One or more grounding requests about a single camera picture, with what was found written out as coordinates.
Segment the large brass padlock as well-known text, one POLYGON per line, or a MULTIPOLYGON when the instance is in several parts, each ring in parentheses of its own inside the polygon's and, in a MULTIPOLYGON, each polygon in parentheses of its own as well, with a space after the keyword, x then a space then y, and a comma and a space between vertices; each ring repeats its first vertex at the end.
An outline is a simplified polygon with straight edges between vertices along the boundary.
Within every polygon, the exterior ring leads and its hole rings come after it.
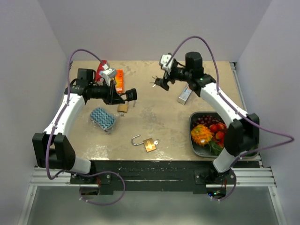
POLYGON ((158 139, 154 140, 153 138, 148 138, 148 139, 143 140, 140 143, 135 143, 135 139, 138 137, 140 137, 140 135, 136 135, 131 138, 131 144, 133 146, 143 145, 145 147, 147 153, 152 152, 157 149, 157 145, 159 143, 158 139))

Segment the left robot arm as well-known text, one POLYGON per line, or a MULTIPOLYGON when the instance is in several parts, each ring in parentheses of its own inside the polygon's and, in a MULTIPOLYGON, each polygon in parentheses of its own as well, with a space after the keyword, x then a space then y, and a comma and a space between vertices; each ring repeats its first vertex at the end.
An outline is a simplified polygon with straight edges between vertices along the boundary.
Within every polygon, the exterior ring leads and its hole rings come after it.
POLYGON ((55 176, 50 174, 50 169, 79 173, 87 184, 97 179, 92 162, 76 155, 68 136, 75 119, 90 99, 101 99, 106 105, 125 103, 116 89, 117 70, 104 66, 99 74, 100 79, 97 80, 95 70, 78 69, 77 77, 65 89, 61 106, 53 120, 43 132, 35 133, 32 138, 37 165, 46 169, 51 180, 55 176))

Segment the blue zigzag pouch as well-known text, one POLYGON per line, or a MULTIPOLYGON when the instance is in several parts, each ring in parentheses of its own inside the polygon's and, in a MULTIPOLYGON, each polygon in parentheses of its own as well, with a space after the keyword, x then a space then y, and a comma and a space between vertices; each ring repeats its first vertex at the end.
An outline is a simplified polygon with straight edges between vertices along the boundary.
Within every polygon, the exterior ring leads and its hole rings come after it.
POLYGON ((104 108, 96 108, 90 113, 90 120, 96 123, 105 132, 110 131, 116 122, 116 117, 104 108))

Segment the black mounting base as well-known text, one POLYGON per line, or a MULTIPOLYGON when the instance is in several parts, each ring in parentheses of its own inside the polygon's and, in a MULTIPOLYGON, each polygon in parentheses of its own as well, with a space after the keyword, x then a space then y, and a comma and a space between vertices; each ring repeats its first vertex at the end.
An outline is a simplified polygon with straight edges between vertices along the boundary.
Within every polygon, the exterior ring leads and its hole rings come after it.
POLYGON ((95 185, 103 195, 114 191, 192 192, 205 194, 209 185, 236 183, 233 171, 217 173, 211 161, 95 160, 91 175, 74 176, 72 185, 95 185))

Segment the orange box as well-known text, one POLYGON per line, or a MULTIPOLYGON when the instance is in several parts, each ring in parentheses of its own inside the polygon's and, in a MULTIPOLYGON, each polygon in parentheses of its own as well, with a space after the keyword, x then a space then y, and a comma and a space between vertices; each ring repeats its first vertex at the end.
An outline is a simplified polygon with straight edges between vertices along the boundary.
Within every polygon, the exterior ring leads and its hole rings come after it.
POLYGON ((124 72, 122 69, 117 70, 115 81, 116 81, 116 85, 115 85, 116 91, 118 93, 122 93, 124 91, 124 72))

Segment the grey fruit tray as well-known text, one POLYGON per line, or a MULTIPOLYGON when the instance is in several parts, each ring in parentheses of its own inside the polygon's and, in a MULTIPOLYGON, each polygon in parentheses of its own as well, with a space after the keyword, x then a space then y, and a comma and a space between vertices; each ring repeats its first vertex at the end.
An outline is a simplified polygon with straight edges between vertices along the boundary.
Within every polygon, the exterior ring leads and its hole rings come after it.
MULTIPOLYGON (((189 118, 190 128, 189 132, 194 128, 192 122, 194 119, 202 116, 210 115, 219 120, 219 122, 224 123, 220 115, 216 112, 195 112, 189 118)), ((226 125, 227 132, 224 139, 224 147, 219 147, 213 140, 205 146, 199 146, 196 144, 189 134, 191 146, 194 153, 201 157, 207 158, 217 158, 223 149, 233 153, 234 156, 238 156, 243 152, 248 152, 254 150, 259 143, 259 128, 253 126, 244 119, 235 119, 233 123, 226 125)))

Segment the black padlock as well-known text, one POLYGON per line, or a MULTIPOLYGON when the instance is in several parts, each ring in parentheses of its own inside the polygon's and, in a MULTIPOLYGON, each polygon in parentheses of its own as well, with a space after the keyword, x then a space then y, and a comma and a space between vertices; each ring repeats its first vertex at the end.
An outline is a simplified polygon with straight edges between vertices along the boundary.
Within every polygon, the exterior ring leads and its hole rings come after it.
POLYGON ((135 88, 129 89, 124 93, 121 93, 120 96, 124 101, 136 101, 137 100, 137 90, 135 88))

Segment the dark grapes bunch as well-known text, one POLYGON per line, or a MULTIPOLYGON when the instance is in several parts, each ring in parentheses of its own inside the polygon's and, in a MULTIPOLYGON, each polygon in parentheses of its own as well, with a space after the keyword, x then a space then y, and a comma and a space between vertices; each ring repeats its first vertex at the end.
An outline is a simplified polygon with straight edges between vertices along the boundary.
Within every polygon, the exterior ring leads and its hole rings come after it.
POLYGON ((210 115, 202 115, 193 120, 192 125, 195 127, 197 125, 204 125, 210 127, 213 124, 217 124, 219 120, 210 115))

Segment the small brass padlock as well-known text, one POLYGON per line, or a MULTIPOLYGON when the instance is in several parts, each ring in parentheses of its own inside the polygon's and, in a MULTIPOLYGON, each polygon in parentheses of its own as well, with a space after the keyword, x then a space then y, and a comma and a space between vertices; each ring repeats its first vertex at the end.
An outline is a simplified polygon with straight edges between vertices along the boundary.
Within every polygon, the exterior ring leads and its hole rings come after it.
POLYGON ((132 107, 135 106, 135 101, 132 102, 126 102, 124 104, 119 104, 117 107, 117 112, 118 113, 127 113, 130 109, 130 105, 132 105, 132 107))

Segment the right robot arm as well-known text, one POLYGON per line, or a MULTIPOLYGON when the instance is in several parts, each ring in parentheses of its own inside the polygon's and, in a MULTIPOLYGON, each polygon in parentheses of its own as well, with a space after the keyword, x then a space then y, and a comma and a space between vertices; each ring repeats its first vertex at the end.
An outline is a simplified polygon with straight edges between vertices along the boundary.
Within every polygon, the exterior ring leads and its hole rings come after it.
POLYGON ((220 88, 216 80, 204 72, 203 59, 198 52, 188 52, 185 66, 179 67, 171 54, 164 54, 159 66, 165 72, 162 78, 156 78, 154 84, 169 90, 168 83, 183 81, 200 98, 206 101, 225 122, 228 130, 225 134, 225 147, 213 161, 214 170, 209 172, 209 179, 220 184, 225 179, 225 172, 242 153, 251 150, 259 143, 259 117, 239 108, 220 88))

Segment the red box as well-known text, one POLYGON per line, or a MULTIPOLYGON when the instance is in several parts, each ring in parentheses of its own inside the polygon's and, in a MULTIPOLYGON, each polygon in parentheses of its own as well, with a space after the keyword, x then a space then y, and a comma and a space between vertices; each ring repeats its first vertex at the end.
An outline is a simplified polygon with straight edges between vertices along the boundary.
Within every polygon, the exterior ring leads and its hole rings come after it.
POLYGON ((104 70, 103 65, 107 63, 107 60, 102 60, 102 62, 99 63, 99 66, 97 68, 96 74, 95 74, 95 81, 99 82, 102 78, 100 72, 104 70))

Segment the silver toothpaste box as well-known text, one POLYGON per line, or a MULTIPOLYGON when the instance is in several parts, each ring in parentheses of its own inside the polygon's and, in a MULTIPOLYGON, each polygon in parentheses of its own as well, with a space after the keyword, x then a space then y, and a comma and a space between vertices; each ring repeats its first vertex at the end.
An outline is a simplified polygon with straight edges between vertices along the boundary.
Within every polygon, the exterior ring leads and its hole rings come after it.
POLYGON ((191 93, 192 90, 189 88, 189 85, 187 84, 184 90, 182 91, 182 93, 180 94, 180 96, 178 97, 178 103, 185 105, 191 93))

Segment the red lychee cluster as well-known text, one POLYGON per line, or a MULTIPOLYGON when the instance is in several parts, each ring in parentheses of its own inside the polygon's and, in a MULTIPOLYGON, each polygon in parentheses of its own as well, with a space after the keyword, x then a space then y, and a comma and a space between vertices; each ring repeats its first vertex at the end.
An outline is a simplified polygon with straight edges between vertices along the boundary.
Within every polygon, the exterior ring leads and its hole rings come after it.
POLYGON ((224 147, 225 134, 227 132, 227 126, 224 123, 217 122, 209 126, 209 130, 212 134, 212 140, 221 148, 224 147))

